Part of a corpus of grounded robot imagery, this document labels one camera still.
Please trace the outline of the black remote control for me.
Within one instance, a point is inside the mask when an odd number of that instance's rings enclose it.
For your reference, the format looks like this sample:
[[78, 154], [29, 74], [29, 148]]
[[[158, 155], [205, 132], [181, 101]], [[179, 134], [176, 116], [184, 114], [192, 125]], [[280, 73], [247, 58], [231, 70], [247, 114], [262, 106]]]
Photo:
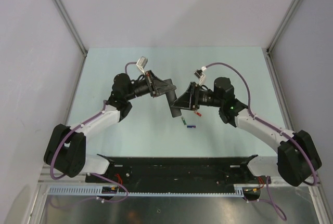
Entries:
[[179, 108], [172, 107], [172, 103], [177, 99], [176, 96], [176, 86], [173, 84], [172, 80], [166, 79], [164, 82], [167, 83], [167, 91], [165, 92], [166, 99], [169, 105], [169, 109], [173, 118], [182, 116], [181, 110]]

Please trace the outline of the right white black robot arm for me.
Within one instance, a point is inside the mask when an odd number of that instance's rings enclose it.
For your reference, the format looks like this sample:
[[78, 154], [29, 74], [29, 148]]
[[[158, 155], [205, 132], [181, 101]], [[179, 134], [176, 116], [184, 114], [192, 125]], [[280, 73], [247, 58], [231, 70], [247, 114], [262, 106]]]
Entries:
[[252, 134], [276, 152], [276, 157], [251, 158], [240, 170], [244, 182], [252, 183], [259, 176], [279, 176], [297, 187], [312, 176], [313, 183], [317, 183], [316, 172], [322, 162], [310, 134], [278, 127], [250, 113], [250, 107], [235, 97], [230, 79], [216, 78], [212, 90], [191, 82], [187, 90], [171, 103], [172, 108], [191, 111], [200, 106], [217, 107], [223, 123]]

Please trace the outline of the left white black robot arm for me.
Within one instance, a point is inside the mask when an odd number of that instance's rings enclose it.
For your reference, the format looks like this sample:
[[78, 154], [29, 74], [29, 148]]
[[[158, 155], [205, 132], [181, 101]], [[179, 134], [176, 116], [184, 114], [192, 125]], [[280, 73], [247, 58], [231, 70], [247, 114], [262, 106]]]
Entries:
[[103, 182], [110, 182], [115, 176], [111, 161], [103, 155], [87, 154], [89, 139], [125, 119], [132, 109], [131, 100], [144, 95], [153, 98], [165, 95], [168, 103], [172, 103], [176, 99], [175, 91], [176, 86], [171, 79], [161, 80], [151, 70], [136, 80], [125, 73], [116, 75], [110, 97], [103, 101], [99, 112], [75, 126], [59, 124], [53, 129], [44, 154], [51, 178], [73, 178], [85, 173], [96, 174]]

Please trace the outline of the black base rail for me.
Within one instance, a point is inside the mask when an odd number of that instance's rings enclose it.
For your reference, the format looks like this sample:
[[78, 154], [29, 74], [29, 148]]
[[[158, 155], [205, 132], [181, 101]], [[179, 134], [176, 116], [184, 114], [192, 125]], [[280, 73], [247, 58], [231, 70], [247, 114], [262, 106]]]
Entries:
[[236, 184], [259, 185], [248, 168], [250, 157], [110, 157], [101, 178], [86, 176], [87, 183], [122, 182], [130, 193], [207, 194], [233, 193]]

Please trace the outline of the left aluminium frame post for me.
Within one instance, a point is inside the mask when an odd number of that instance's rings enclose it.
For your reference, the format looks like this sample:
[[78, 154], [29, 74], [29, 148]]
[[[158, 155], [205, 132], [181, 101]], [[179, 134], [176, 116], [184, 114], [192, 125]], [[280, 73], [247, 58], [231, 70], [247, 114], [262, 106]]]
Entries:
[[52, 2], [54, 3], [61, 19], [63, 20], [67, 30], [69, 31], [70, 35], [72, 36], [76, 46], [78, 47], [78, 49], [80, 50], [80, 53], [83, 55], [83, 57], [85, 58], [87, 56], [87, 49], [83, 44], [83, 41], [70, 17], [70, 15], [68, 14], [68, 11], [66, 10], [66, 7], [63, 3], [62, 0], [52, 0]]

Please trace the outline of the aluminium frame post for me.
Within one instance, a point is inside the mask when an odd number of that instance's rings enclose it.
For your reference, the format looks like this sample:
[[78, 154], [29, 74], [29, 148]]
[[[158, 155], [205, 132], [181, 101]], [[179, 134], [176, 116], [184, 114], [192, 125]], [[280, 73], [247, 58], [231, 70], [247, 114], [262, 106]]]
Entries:
[[87, 56], [87, 49], [83, 44], [83, 41], [70, 17], [70, 15], [68, 14], [68, 11], [66, 10], [66, 7], [63, 3], [62, 0], [52, 0], [52, 2], [54, 3], [61, 19], [63, 20], [67, 30], [69, 31], [70, 35], [72, 36], [76, 46], [78, 47], [78, 49], [80, 50], [80, 53], [83, 55], [83, 57], [85, 58]]
[[276, 44], [278, 43], [279, 39], [282, 37], [283, 33], [285, 32], [288, 24], [294, 17], [295, 13], [297, 12], [298, 8], [300, 7], [303, 0], [292, 0], [286, 13], [284, 14], [282, 21], [280, 22], [276, 32], [274, 33], [269, 45], [266, 47], [266, 52], [270, 56], [273, 52]]

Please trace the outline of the right aluminium frame post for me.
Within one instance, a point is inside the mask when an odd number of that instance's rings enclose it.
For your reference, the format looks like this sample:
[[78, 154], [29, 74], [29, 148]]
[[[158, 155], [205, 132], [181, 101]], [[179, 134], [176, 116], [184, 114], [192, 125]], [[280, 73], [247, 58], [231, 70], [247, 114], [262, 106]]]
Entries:
[[300, 7], [303, 0], [292, 0], [286, 13], [284, 14], [282, 21], [280, 22], [276, 32], [274, 33], [269, 45], [266, 47], [266, 52], [270, 56], [273, 52], [276, 44], [278, 43], [279, 39], [282, 37], [283, 33], [285, 32], [288, 24], [294, 17], [295, 13], [297, 12], [298, 8]]

